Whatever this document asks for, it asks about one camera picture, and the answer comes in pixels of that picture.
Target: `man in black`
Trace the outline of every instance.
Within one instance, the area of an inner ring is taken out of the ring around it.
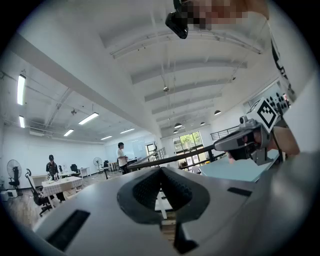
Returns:
[[[58,175],[58,166],[57,164],[55,163],[54,161],[54,156],[51,154],[49,155],[49,160],[50,162],[48,162],[46,164],[46,172],[49,173],[52,177],[52,180],[54,181],[55,180],[55,175],[57,176],[57,178],[59,179],[59,175]],[[56,197],[60,200],[60,202],[62,201],[65,201],[65,197],[64,197],[64,194],[62,192],[60,193],[57,193],[56,194]],[[54,199],[55,197],[53,195],[50,195],[50,199]]]

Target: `window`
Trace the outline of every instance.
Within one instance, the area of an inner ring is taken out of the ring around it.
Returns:
[[[177,156],[187,154],[189,152],[194,152],[204,147],[200,133],[198,131],[174,138],[173,145]],[[186,165],[190,166],[193,164],[197,164],[206,159],[206,154],[200,153],[181,159],[178,162],[179,166],[183,167]]]

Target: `office chair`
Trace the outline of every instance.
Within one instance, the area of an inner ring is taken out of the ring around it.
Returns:
[[[52,206],[49,203],[49,199],[47,197],[42,197],[41,194],[39,192],[36,191],[36,189],[34,188],[34,185],[32,184],[31,180],[30,180],[30,176],[31,176],[31,171],[29,169],[26,169],[27,173],[24,175],[31,186],[31,192],[33,194],[33,201],[35,202],[35,204],[37,206],[43,206],[41,207],[41,212],[39,213],[40,217],[42,217],[42,214],[48,210],[50,211],[50,209],[52,209]]]
[[[78,171],[78,167],[77,167],[76,164],[74,164],[74,163],[71,164],[70,169],[71,169],[71,171],[75,172],[71,176],[74,176],[74,177],[79,177],[80,176],[80,172]]]

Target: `table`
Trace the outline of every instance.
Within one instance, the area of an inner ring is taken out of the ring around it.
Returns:
[[[108,179],[107,171],[106,171],[107,169],[110,169],[110,170],[111,170],[111,166],[103,167],[103,168],[99,168],[99,169],[98,169],[99,171],[104,171],[106,179]]]
[[[63,177],[63,176],[71,176],[72,174],[76,174],[75,171],[64,171],[59,173],[59,176]]]
[[[137,158],[134,158],[134,159],[128,159],[127,160],[127,165],[129,166],[129,165],[132,165],[133,163],[135,163],[135,162],[137,162],[138,161],[138,159]]]
[[[267,153],[272,162],[257,165],[251,159],[241,159],[234,163],[229,163],[229,158],[223,157],[214,162],[200,166],[203,175],[220,179],[237,180],[245,182],[255,182],[262,172],[268,170],[279,156],[278,150],[272,149]]]
[[[113,168],[113,171],[115,171],[117,169],[117,162],[108,162],[108,165],[110,165],[110,167]]]
[[[59,181],[54,181],[50,184],[47,184],[47,181],[42,182],[43,186],[43,196],[49,199],[50,205],[52,209],[54,208],[54,204],[52,203],[50,196],[55,195],[57,193],[74,189],[76,187],[82,186],[83,179],[78,177],[68,177],[59,179]]]
[[[79,168],[79,169],[78,169],[78,171],[80,171],[80,173],[81,173],[82,179],[84,178],[83,175],[82,175],[82,171],[83,171],[83,170],[85,170],[87,177],[89,176],[87,170],[89,170],[90,177],[92,178],[92,176],[91,176],[91,171],[90,171],[90,167],[83,167],[83,168]]]

